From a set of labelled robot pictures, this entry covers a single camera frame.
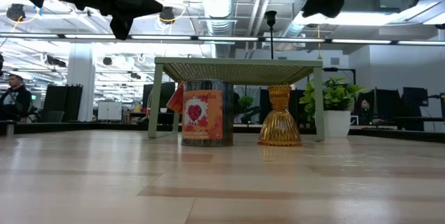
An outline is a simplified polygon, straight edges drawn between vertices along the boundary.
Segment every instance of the woven tabletop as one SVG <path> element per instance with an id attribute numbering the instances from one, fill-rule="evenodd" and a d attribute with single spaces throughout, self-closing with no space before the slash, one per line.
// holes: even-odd
<path id="1" fill-rule="evenodd" d="M 322 67 L 322 61 L 255 60 L 230 58 L 156 57 L 163 71 L 175 81 L 216 79 L 234 85 L 295 83 Z"/>

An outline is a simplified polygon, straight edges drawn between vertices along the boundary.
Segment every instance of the gold glass vase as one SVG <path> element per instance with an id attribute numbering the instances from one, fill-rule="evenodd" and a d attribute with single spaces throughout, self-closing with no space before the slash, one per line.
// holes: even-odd
<path id="1" fill-rule="evenodd" d="M 291 92 L 290 86 L 269 86 L 272 111 L 264 120 L 258 145 L 298 146 L 302 145 L 300 132 L 292 115 L 286 110 Z"/>

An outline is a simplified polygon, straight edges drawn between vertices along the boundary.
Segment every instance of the wooden floor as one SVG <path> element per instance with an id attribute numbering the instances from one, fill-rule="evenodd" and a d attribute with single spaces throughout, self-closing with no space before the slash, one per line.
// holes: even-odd
<path id="1" fill-rule="evenodd" d="M 132 131 L 0 138 L 2 224 L 445 223 L 445 145 L 352 136 L 182 147 Z"/>

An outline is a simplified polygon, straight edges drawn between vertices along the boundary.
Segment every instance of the green table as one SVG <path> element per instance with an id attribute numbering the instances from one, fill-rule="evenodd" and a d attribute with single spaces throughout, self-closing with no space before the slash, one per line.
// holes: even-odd
<path id="1" fill-rule="evenodd" d="M 316 140 L 325 138 L 323 112 L 323 84 L 321 77 L 322 60 L 290 61 L 290 60 L 255 60 L 233 58 L 170 58 L 154 59 L 154 83 L 152 104 L 149 116 L 149 138 L 156 135 L 158 125 L 159 99 L 161 96 L 162 74 L 165 72 L 176 82 L 200 79 L 217 79 L 234 85 L 291 85 L 314 73 L 315 104 L 317 118 Z M 175 114 L 173 132 L 177 133 L 179 114 Z"/>

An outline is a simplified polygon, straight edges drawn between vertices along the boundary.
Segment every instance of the green leaves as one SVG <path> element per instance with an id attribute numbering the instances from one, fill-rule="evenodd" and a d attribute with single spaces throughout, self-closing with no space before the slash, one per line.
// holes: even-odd
<path id="1" fill-rule="evenodd" d="M 323 106 L 325 110 L 345 111 L 363 89 L 361 86 L 347 84 L 344 78 L 331 77 L 323 83 Z M 306 104 L 305 111 L 308 114 L 308 121 L 312 121 L 315 116 L 315 88 L 312 81 L 306 84 L 304 97 L 300 98 L 301 104 Z"/>
<path id="2" fill-rule="evenodd" d="M 239 100 L 239 106 L 243 110 L 247 110 L 253 104 L 253 98 L 250 96 L 243 96 Z"/>

